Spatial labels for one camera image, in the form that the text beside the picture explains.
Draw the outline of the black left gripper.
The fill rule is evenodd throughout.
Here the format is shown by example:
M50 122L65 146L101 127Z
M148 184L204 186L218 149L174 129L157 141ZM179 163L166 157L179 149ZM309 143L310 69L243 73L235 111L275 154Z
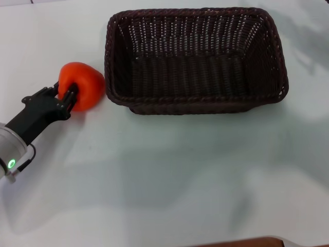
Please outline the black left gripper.
M69 86L62 99L57 98L59 82L22 99L25 107L5 127L14 131L25 144L31 144L51 123L67 120L77 102L76 83Z

